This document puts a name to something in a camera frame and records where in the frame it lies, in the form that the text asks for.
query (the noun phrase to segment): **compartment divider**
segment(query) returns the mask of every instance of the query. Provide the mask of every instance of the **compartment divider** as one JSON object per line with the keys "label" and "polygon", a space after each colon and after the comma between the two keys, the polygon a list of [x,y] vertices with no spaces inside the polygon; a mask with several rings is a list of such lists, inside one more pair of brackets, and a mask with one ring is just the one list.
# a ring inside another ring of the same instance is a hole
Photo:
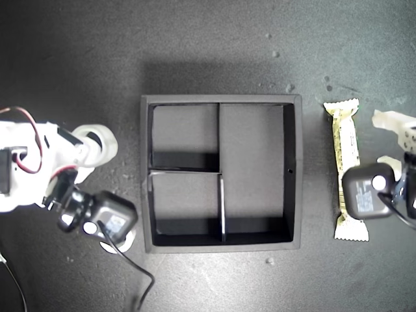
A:
{"label": "compartment divider", "polygon": [[150,168],[149,176],[155,174],[215,174],[218,175],[220,172],[214,171],[201,171],[193,168]]}
{"label": "compartment divider", "polygon": [[218,141],[218,164],[220,169],[220,174],[218,175],[218,191],[219,191],[219,215],[220,215],[220,229],[221,229],[221,241],[227,241],[227,217],[226,217],[226,199],[224,192],[224,178],[222,176],[222,165],[221,165],[221,147],[220,147],[220,129],[221,129],[221,103],[218,103],[217,109],[217,123],[216,123],[216,133]]}

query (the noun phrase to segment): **black cable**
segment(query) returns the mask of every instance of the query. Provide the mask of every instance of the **black cable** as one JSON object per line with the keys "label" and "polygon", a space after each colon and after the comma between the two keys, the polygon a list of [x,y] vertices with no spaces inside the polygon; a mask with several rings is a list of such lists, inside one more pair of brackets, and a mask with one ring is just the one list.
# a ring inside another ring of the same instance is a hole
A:
{"label": "black cable", "polygon": [[138,264],[136,264],[135,262],[133,262],[130,258],[128,258],[128,256],[126,256],[124,253],[122,253],[118,247],[115,245],[115,243],[112,241],[112,239],[110,238],[110,235],[107,233],[107,229],[105,228],[104,224],[101,221],[98,221],[98,226],[101,230],[101,232],[104,234],[105,239],[107,240],[107,242],[111,245],[111,247],[116,251],[116,253],[123,258],[123,260],[127,263],[129,263],[133,268],[139,270],[141,273],[147,275],[150,277],[151,281],[150,284],[148,286],[148,288],[146,288],[146,290],[143,292],[142,298],[139,300],[136,311],[140,311],[142,304],[144,302],[144,300],[146,299],[146,296],[148,295],[148,293],[150,292],[151,288],[153,287],[153,285],[155,284],[155,277],[148,271],[146,271],[145,269],[143,269],[141,266],[139,266]]}
{"label": "black cable", "polygon": [[392,212],[394,212],[394,214],[397,216],[397,218],[400,219],[400,221],[402,221],[403,223],[405,223],[405,225],[411,227],[416,231],[416,224],[410,222],[399,210],[396,209],[389,195],[378,193],[378,197],[384,205],[386,205]]}

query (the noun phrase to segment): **wrapper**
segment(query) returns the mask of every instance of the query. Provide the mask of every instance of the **wrapper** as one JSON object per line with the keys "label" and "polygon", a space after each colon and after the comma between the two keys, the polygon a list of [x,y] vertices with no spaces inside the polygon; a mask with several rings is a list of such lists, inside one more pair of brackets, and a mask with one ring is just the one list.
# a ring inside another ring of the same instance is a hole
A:
{"label": "wrapper", "polygon": [[332,116],[333,146],[338,169],[339,209],[335,239],[348,241],[369,240],[369,231],[362,220],[348,215],[345,208],[342,178],[351,167],[359,165],[356,128],[352,116],[358,111],[358,99],[337,103],[324,103],[326,111]]}

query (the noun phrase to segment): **white plastic part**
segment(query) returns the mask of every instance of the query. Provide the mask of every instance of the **white plastic part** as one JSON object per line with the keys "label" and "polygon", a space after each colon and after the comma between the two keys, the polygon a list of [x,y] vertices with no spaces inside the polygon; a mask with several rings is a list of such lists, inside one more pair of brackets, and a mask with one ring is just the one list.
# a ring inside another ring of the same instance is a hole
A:
{"label": "white plastic part", "polygon": [[[75,165],[78,170],[75,184],[81,183],[94,171],[95,166],[110,161],[118,151],[116,138],[103,125],[78,127],[73,135],[83,144],[75,146],[58,134],[58,126],[53,123],[37,123],[36,128],[43,151],[42,168],[37,174],[28,174],[12,163],[10,193],[0,194],[0,213],[33,203],[44,207],[42,201],[54,173]],[[87,137],[90,132],[100,139],[102,149],[97,142]],[[28,168],[37,168],[40,154],[29,123],[0,122],[0,133],[0,149],[22,147],[21,150],[27,150],[27,156],[21,162]]]}
{"label": "white plastic part", "polygon": [[385,163],[388,164],[395,173],[395,180],[398,181],[402,177],[402,163],[390,156],[381,156],[377,159],[377,163]]}
{"label": "white plastic part", "polygon": [[92,235],[98,230],[98,227],[93,222],[85,222],[83,225],[83,230],[85,233]]}
{"label": "white plastic part", "polygon": [[397,134],[398,145],[404,151],[416,153],[416,118],[399,112],[375,110],[372,124],[376,128],[393,131]]}
{"label": "white plastic part", "polygon": [[[0,213],[12,211],[18,205],[41,203],[54,169],[55,153],[59,148],[49,134],[57,132],[57,125],[41,123],[37,125],[40,143],[44,151],[42,168],[37,174],[28,174],[12,162],[10,193],[0,195]],[[40,162],[38,146],[34,140],[33,128],[29,123],[0,122],[0,149],[27,148],[27,156],[22,163],[28,168],[37,168]],[[49,147],[44,140],[48,137]]]}
{"label": "white plastic part", "polygon": [[70,216],[68,214],[63,214],[60,218],[67,226],[71,225],[73,221],[73,216]]}
{"label": "white plastic part", "polygon": [[[117,248],[121,251],[121,252],[126,252],[128,251],[132,245],[133,242],[135,241],[135,237],[136,237],[136,230],[133,229],[131,230],[126,236],[125,236],[125,241],[123,244],[117,246]],[[106,251],[109,252],[110,254],[117,254],[117,252],[114,250],[113,247],[111,247],[110,245],[108,245],[106,242],[99,242],[99,244],[101,245],[101,247]]]}
{"label": "white plastic part", "polygon": [[372,181],[371,181],[372,187],[374,187],[375,190],[383,190],[385,186],[387,185],[387,181],[385,180],[385,177],[382,175],[376,175]]}
{"label": "white plastic part", "polygon": [[[99,144],[88,137],[89,133],[95,134],[101,141]],[[95,168],[109,162],[117,155],[118,143],[111,130],[104,125],[81,125],[72,134],[82,140],[88,146],[88,154],[82,159],[79,166]]]}

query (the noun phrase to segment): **white cable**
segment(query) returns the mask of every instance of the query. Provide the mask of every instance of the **white cable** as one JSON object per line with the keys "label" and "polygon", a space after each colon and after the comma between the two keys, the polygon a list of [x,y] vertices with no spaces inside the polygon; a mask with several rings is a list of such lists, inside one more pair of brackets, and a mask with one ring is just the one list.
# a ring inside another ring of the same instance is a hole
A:
{"label": "white cable", "polygon": [[6,258],[5,258],[5,257],[1,254],[1,252],[0,252],[0,263],[4,263],[4,264],[5,264],[6,269],[8,270],[8,272],[10,273],[10,275],[12,276],[12,279],[14,280],[14,283],[16,284],[16,286],[17,286],[17,287],[18,287],[18,289],[19,289],[20,296],[21,296],[21,299],[22,299],[22,301],[23,301],[23,307],[24,307],[24,309],[25,309],[25,312],[27,312],[27,304],[26,304],[26,298],[25,298],[25,295],[23,294],[23,291],[22,291],[22,289],[20,288],[20,285],[19,285],[19,283],[18,283],[17,279],[14,277],[13,272],[12,272],[12,271],[11,271],[11,269],[8,267]]}
{"label": "white cable", "polygon": [[6,258],[3,257],[3,255],[0,252],[0,262],[3,262],[4,264],[6,264]]}

